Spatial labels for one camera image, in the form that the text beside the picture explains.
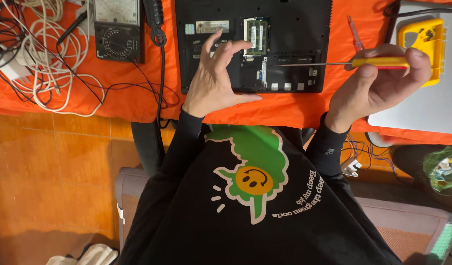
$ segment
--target green plastic bag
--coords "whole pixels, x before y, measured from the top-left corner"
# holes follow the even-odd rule
[[[432,189],[438,192],[452,189],[452,147],[425,155],[423,170]]]

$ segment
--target smiley face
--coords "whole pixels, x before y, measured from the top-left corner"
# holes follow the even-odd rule
[[[244,192],[262,195],[273,188],[273,179],[263,169],[243,166],[236,173],[236,184]]]

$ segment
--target hand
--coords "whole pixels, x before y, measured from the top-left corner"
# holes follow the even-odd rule
[[[391,108],[414,93],[432,76],[430,58],[415,48],[405,49],[384,44],[363,50],[354,58],[406,57],[410,64],[404,70],[378,70],[364,64],[336,91],[329,104],[325,124],[336,133],[344,133],[357,119]]]
[[[211,47],[219,39],[221,32],[212,34],[203,44],[198,70],[182,106],[185,112],[195,117],[204,117],[216,110],[262,99],[256,94],[235,95],[226,71],[232,55],[240,50],[252,48],[252,43],[244,40],[228,41],[220,44],[210,57]]]

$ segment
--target orange tablecloth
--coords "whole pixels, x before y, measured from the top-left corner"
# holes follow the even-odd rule
[[[329,62],[348,61],[355,53],[352,45],[352,34],[347,23],[347,14],[352,16],[365,47],[371,48],[383,42],[389,19],[383,17],[384,8],[393,0],[334,0],[329,40]],[[450,0],[435,0],[434,2],[450,3]],[[162,118],[178,118],[180,105],[185,96],[180,92],[180,71],[178,68],[178,51],[175,27],[175,0],[164,0],[166,36],[166,86],[174,89],[180,96],[181,102],[177,106],[162,111]],[[72,3],[64,3],[64,16],[61,26],[68,27],[75,19],[74,11],[78,8]],[[26,20],[30,23],[36,19],[31,10],[24,11]],[[146,27],[146,63],[141,66],[153,83],[160,81],[160,50],[151,43],[150,29]],[[117,63],[99,60],[95,56],[93,38],[90,41],[89,53],[83,64],[77,69],[78,73],[91,74],[97,77],[103,86],[114,83],[144,82],[144,77],[130,63]],[[264,94],[264,99],[258,102],[234,106],[217,111],[205,118],[206,123],[226,123],[244,125],[276,125],[296,128],[314,127],[319,125],[319,117],[329,106],[329,99],[335,90],[351,75],[342,66],[328,66],[324,90],[319,94]],[[88,114],[98,105],[97,99],[83,84],[74,79],[75,83],[70,95],[70,101],[64,111]],[[100,89],[93,88],[99,95]],[[63,96],[53,96],[50,107],[62,106]],[[175,102],[175,95],[165,90],[164,97],[168,102]],[[153,94],[138,87],[125,90],[110,91],[103,106],[96,112],[105,117],[122,117],[129,121],[152,122],[156,114],[156,102]],[[0,80],[0,113],[17,115],[20,112],[43,112],[43,110],[29,102],[21,102],[15,93]],[[398,137],[402,143],[441,143],[452,144],[452,134],[421,132],[394,128],[382,128],[368,125],[363,119],[356,121],[352,127],[357,132],[380,132],[382,135]]]

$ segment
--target orange tile floor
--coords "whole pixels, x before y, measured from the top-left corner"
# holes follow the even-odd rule
[[[165,145],[174,132],[163,130]],[[352,135],[368,143],[363,133]],[[342,161],[349,156],[344,151]],[[365,153],[358,159],[370,164]],[[118,246],[114,180],[122,166],[139,164],[130,123],[121,118],[0,115],[0,264],[45,264],[90,233],[97,233],[94,242]],[[359,175],[403,184],[385,161],[372,160]]]

